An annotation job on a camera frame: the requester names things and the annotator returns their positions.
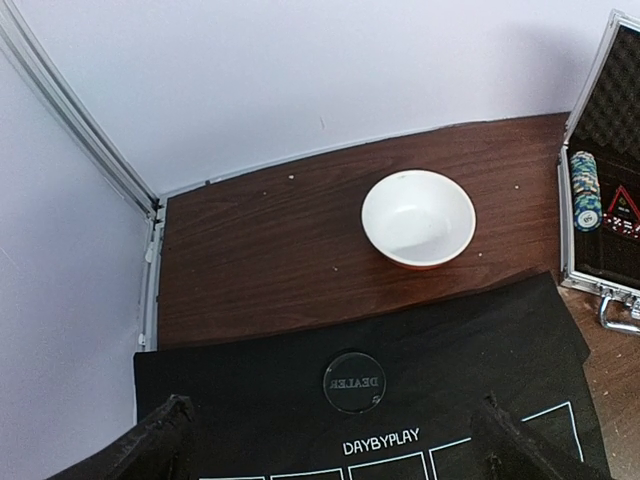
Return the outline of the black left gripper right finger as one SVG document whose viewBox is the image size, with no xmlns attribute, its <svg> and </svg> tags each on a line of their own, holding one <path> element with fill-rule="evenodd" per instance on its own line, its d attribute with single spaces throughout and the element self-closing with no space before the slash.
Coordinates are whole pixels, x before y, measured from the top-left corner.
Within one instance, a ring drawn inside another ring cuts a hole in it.
<svg viewBox="0 0 640 480">
<path fill-rule="evenodd" d="M 600 471 L 516 421 L 489 395 L 470 419 L 476 465 L 485 479 L 598 479 Z"/>
</svg>

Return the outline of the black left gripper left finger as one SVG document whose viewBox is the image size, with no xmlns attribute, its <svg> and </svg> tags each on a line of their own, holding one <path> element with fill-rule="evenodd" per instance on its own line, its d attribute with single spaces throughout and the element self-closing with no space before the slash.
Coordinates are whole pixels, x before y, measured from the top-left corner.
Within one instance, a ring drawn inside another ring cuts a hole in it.
<svg viewBox="0 0 640 480">
<path fill-rule="evenodd" d="M 170 396 L 113 443 L 55 474 L 55 479 L 192 479 L 194 408 Z"/>
</svg>

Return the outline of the clear acrylic dealer button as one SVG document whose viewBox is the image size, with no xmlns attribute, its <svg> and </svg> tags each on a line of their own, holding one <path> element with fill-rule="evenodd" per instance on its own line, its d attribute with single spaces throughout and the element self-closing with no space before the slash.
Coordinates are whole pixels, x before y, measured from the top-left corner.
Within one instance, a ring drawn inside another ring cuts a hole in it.
<svg viewBox="0 0 640 480">
<path fill-rule="evenodd" d="M 362 414 L 374 409 L 387 388 L 381 364 L 364 352 L 348 351 L 328 364 L 322 379 L 328 403 L 345 414 Z"/>
</svg>

